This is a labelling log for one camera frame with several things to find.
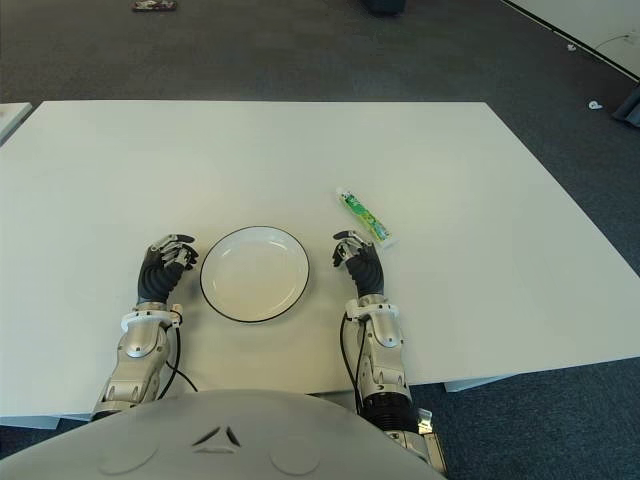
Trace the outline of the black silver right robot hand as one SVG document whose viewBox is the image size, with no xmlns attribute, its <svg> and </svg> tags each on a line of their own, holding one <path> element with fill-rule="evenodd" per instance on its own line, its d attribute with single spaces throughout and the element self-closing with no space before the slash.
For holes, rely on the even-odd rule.
<svg viewBox="0 0 640 480">
<path fill-rule="evenodd" d="M 354 230 L 333 235 L 337 241 L 332 254 L 333 266 L 346 268 L 358 297 L 384 294 L 384 271 L 373 243 L 365 241 Z"/>
</svg>

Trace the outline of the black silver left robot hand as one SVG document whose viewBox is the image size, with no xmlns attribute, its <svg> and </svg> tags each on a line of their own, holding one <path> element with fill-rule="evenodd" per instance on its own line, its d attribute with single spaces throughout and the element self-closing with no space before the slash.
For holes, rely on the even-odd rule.
<svg viewBox="0 0 640 480">
<path fill-rule="evenodd" d="M 137 281 L 137 303 L 162 303 L 167 300 L 185 271 L 197 264 L 195 238 L 185 234 L 168 234 L 146 250 Z"/>
</svg>

